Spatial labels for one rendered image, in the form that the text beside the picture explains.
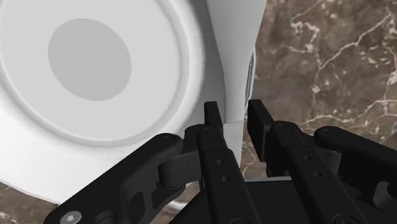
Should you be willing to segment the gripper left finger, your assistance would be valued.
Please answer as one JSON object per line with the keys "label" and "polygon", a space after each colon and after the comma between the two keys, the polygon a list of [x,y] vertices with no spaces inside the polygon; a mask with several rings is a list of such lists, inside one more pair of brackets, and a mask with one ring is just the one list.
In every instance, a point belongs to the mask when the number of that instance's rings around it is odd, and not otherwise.
{"label": "gripper left finger", "polygon": [[150,224],[186,184],[201,181],[210,224],[261,224],[232,150],[223,137],[216,102],[205,122],[185,136],[154,136],[54,209],[43,224]]}

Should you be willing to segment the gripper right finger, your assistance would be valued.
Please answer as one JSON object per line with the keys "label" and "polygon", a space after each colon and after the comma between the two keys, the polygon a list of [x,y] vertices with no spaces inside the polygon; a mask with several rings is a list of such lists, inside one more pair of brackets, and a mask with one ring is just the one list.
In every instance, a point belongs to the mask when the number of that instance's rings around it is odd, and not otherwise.
{"label": "gripper right finger", "polygon": [[397,151],[335,126],[313,135],[250,100],[247,130],[270,177],[289,174],[312,224],[397,224]]}

